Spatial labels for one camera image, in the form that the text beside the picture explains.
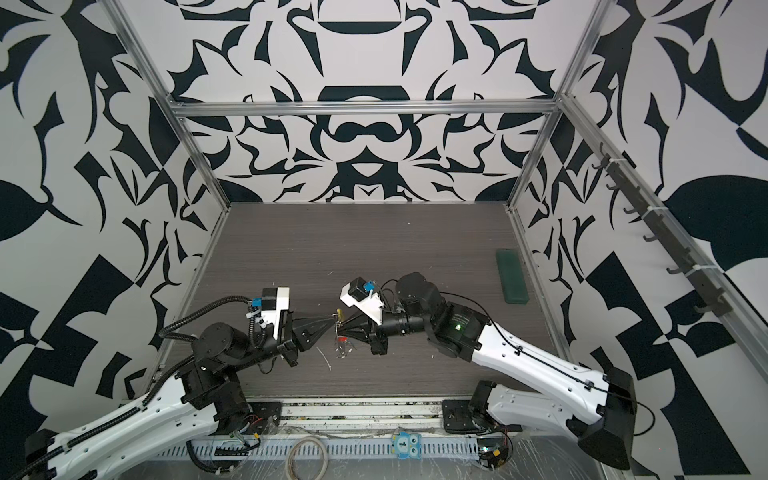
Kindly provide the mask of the metal keyring with keys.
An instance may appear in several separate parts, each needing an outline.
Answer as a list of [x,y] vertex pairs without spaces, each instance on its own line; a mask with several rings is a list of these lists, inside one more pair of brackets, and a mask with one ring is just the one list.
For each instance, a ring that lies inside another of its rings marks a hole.
[[335,352],[338,359],[346,358],[354,350],[354,345],[350,342],[349,338],[342,335],[340,332],[340,325],[336,325],[335,330]]

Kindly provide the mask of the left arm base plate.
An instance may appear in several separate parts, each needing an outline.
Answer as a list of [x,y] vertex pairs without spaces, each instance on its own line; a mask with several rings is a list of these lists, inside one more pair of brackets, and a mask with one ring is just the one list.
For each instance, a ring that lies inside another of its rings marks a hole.
[[215,433],[228,435],[239,431],[243,435],[264,434],[280,425],[282,407],[280,401],[249,402],[245,410],[220,421]]

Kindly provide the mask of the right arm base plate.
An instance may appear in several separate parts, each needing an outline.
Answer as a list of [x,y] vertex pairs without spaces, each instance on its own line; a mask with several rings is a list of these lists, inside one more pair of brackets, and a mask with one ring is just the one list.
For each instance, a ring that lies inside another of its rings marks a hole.
[[442,428],[453,435],[487,433],[491,427],[479,416],[474,416],[470,401],[466,399],[444,399],[441,402]]

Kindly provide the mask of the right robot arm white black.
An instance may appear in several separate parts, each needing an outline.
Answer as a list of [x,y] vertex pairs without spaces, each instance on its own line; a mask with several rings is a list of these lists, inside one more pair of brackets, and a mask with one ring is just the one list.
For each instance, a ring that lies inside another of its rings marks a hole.
[[604,465],[631,469],[639,435],[636,417],[644,405],[629,373],[615,367],[593,370],[531,345],[499,326],[479,303],[440,290],[419,272],[397,280],[392,304],[374,282],[361,277],[342,287],[340,299],[359,313],[339,325],[339,336],[368,344],[375,355],[386,354],[396,336],[424,333],[443,355],[533,388],[526,394],[498,382],[479,382],[468,409],[482,428],[550,431]]

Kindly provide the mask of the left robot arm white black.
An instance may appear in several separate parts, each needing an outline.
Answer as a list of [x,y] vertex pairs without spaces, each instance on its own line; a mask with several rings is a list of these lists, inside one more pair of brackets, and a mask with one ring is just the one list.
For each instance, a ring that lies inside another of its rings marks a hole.
[[251,323],[243,332],[218,322],[191,344],[192,353],[168,369],[145,395],[82,427],[55,434],[43,429],[25,444],[26,464],[16,479],[113,479],[155,455],[211,434],[241,430],[252,412],[238,372],[298,355],[337,321],[293,319]]

